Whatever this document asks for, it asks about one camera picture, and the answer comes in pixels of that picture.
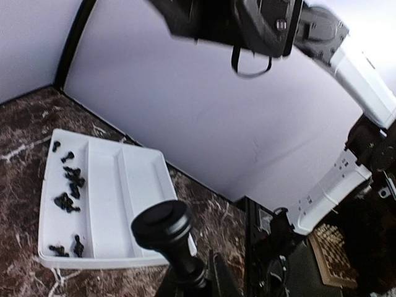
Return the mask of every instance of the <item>white wall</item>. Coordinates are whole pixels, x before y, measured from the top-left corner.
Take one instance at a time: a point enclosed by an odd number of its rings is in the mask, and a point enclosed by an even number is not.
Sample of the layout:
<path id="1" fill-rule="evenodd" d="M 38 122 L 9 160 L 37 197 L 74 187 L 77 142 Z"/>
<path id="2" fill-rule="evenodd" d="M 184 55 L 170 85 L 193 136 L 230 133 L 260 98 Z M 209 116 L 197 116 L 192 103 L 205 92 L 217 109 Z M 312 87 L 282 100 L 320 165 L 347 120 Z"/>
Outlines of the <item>white wall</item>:
<path id="1" fill-rule="evenodd" d="M 81 0 L 0 0 L 0 103 L 51 84 Z"/>
<path id="2" fill-rule="evenodd" d="M 327 3 L 396 91 L 396 5 Z M 361 112 L 297 50 L 255 80 L 237 78 L 230 58 L 231 48 L 172 39 L 143 0 L 99 1 L 66 92 L 227 198 L 288 206 L 327 171 Z M 266 67 L 243 58 L 241 70 Z"/>

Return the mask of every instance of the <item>marble surface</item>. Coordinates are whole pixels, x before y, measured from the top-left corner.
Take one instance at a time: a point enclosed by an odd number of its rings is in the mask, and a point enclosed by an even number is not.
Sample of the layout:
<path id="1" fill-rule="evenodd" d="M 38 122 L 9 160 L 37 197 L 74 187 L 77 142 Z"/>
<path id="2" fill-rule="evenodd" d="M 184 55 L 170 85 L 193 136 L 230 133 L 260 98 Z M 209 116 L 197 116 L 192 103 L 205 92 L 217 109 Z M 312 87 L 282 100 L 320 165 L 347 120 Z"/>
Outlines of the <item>marble surface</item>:
<path id="1" fill-rule="evenodd" d="M 69 277 L 61 285 L 39 263 L 41 181 L 55 128 L 132 143 L 53 88 L 0 106 L 0 296 L 153 296 L 166 266 L 62 270 Z M 242 286 L 244 214 L 170 166 L 169 171 L 179 199 L 196 217 L 198 256 L 206 260 L 210 249 L 222 252 Z"/>

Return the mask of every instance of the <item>white tray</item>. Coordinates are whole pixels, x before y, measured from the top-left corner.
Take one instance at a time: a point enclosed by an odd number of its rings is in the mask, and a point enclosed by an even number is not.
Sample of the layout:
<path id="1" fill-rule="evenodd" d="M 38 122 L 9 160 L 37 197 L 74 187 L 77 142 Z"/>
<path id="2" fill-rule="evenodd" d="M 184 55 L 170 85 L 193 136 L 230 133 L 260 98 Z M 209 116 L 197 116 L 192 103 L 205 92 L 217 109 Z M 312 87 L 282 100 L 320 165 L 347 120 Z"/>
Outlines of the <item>white tray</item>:
<path id="1" fill-rule="evenodd" d="M 61 146 L 53 152 L 53 142 Z M 71 151 L 74 159 L 61 158 Z M 81 198 L 70 195 L 63 166 L 81 169 Z M 66 192 L 81 208 L 67 213 L 54 203 Z M 167 264 L 154 251 L 139 247 L 132 235 L 135 216 L 164 200 L 177 199 L 163 154 L 158 150 L 120 144 L 55 129 L 48 152 L 41 192 L 38 255 L 45 267 L 117 269 Z M 74 236 L 84 245 L 83 258 L 73 253 Z M 49 245 L 62 245 L 70 257 L 56 257 Z M 197 252 L 189 238 L 190 252 Z"/>

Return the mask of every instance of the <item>chessboard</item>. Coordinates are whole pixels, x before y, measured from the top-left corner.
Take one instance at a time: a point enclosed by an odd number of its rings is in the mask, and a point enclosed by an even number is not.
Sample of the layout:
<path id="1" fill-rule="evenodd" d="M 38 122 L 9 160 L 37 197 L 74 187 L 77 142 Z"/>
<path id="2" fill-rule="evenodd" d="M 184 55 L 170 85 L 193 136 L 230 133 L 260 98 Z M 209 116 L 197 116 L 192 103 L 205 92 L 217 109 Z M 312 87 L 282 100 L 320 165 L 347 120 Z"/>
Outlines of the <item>chessboard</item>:
<path id="1" fill-rule="evenodd" d="M 341 232 L 336 226 L 323 224 L 309 235 L 323 284 L 356 289 L 357 271 L 352 268 L 343 245 Z"/>

